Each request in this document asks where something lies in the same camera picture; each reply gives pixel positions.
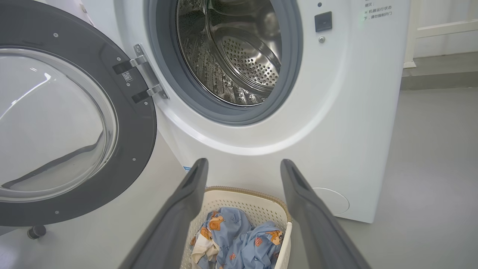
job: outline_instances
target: front-loading washing machine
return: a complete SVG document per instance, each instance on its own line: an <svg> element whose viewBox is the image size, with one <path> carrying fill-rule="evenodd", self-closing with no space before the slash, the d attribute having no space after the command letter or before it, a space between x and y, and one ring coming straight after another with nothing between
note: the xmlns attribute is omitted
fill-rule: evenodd
<svg viewBox="0 0 478 269"><path fill-rule="evenodd" d="M208 185L281 198L291 159L336 216L373 221L408 1L83 2L97 29L0 1L0 225L134 241L201 157Z"/></svg>

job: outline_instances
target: clothes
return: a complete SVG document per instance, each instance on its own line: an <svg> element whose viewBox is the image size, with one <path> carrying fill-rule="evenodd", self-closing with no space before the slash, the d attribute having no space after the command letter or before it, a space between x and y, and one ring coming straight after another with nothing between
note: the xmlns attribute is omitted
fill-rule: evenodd
<svg viewBox="0 0 478 269"><path fill-rule="evenodd" d="M225 265L219 269L273 268L281 250L282 231L267 221L254 230L241 234L229 248Z"/></svg>
<svg viewBox="0 0 478 269"><path fill-rule="evenodd" d="M207 261L211 261L210 255L216 255L214 258L217 260L216 268L218 269L220 265L225 264L229 247L234 238L251 229L252 225L242 210L222 207L218 211L210 212L206 222L203 223L196 235L196 244L191 255L192 267L199 266L202 269L209 269L210 263Z"/></svg>

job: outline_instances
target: qr code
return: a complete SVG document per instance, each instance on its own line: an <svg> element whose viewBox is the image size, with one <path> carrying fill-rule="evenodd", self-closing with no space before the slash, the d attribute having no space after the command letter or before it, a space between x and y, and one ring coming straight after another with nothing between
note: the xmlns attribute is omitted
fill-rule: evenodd
<svg viewBox="0 0 478 269"><path fill-rule="evenodd" d="M133 80L133 78L131 77L131 74L129 72L124 72L123 73L123 78L124 80L126 80L126 82L130 82Z"/></svg>

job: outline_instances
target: laundry basket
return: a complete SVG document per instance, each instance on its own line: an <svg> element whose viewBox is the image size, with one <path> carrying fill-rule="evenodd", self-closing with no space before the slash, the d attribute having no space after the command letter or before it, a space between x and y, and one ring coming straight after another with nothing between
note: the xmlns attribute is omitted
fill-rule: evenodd
<svg viewBox="0 0 478 269"><path fill-rule="evenodd" d="M244 211L253 226L258 226L269 220L276 223L277 227L284 232L284 240L275 269L286 269L291 252L292 219L285 203L264 193L229 187L206 188L201 212L189 225L181 269L191 269L192 250L189 242L206 221L207 214L224 206Z"/></svg>

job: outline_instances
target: washing machine door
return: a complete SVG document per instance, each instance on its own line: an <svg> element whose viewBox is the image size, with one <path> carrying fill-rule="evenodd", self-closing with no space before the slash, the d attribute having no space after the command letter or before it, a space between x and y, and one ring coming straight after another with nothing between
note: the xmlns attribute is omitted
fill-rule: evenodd
<svg viewBox="0 0 478 269"><path fill-rule="evenodd" d="M144 60L35 1L0 0L0 24L0 225L62 222L110 202L154 147L155 108L134 67Z"/></svg>

